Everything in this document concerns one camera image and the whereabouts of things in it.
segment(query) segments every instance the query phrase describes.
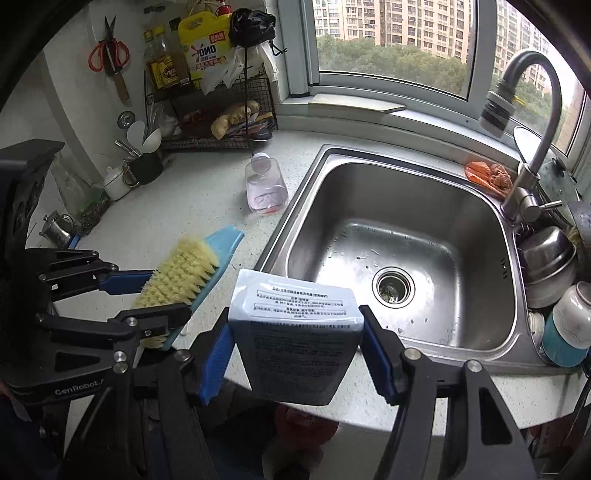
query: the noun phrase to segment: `black plastic bag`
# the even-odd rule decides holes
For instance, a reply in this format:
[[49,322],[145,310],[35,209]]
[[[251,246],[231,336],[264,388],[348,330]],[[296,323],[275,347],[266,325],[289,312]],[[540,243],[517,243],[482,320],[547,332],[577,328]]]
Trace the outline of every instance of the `black plastic bag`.
[[273,48],[276,23],[277,19],[271,14],[260,10],[239,8],[230,19],[230,42],[234,46],[250,48],[270,41]]

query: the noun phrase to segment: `countertop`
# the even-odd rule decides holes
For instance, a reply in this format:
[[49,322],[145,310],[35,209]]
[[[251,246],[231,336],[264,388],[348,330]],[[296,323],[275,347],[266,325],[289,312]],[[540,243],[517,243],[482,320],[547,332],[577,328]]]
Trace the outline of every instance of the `countertop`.
[[[318,150],[327,143],[409,160],[417,155],[405,148],[338,135],[276,132],[264,151],[278,160],[290,199]],[[122,270],[140,270],[157,267],[183,234],[206,236],[226,225],[235,225],[244,232],[228,270],[191,318],[188,335],[178,337],[176,348],[188,348],[199,332],[213,326],[223,307],[229,305],[238,271],[254,267],[281,218],[282,212],[268,215],[250,212],[244,185],[244,167],[249,159],[247,151],[174,154],[174,161],[156,181],[116,202],[92,233],[79,243],[79,249],[97,250],[101,259],[118,264]],[[109,297],[95,291],[62,300],[57,308],[65,316],[105,321],[130,308],[132,299],[130,295]],[[226,377],[249,386],[236,348]],[[496,375],[493,380],[517,426],[524,428],[572,412],[585,377],[582,374]],[[433,433],[443,435],[446,403],[437,402]],[[397,411],[375,392],[360,353],[353,359],[328,406],[297,408],[374,430],[391,430]]]

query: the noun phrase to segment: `yellow bottle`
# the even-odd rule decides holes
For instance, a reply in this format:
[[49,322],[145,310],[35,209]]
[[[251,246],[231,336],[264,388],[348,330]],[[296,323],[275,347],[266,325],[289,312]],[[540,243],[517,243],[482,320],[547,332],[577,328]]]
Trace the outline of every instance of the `yellow bottle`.
[[203,11],[185,18],[178,25],[178,37],[193,80],[201,78],[204,70],[228,59],[232,48],[229,38],[231,17],[232,14],[216,17]]

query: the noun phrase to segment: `metal tea pot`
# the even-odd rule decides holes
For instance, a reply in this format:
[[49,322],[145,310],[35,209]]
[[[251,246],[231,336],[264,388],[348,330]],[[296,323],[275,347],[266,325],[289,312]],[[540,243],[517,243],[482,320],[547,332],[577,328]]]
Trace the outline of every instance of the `metal tea pot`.
[[[57,212],[53,212],[45,215],[43,220],[45,220],[45,224],[39,235],[47,238],[58,248],[67,248],[74,236],[74,219],[66,213],[59,215]],[[69,231],[61,226],[64,222],[70,224]]]

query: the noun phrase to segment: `knife handle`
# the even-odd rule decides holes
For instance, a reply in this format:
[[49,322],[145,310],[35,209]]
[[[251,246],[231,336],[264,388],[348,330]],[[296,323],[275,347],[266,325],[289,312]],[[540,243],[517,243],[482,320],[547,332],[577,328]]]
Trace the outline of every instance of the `knife handle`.
[[117,72],[113,75],[113,81],[115,82],[115,88],[117,88],[117,94],[123,103],[129,100],[129,92],[127,91],[127,85],[121,72]]

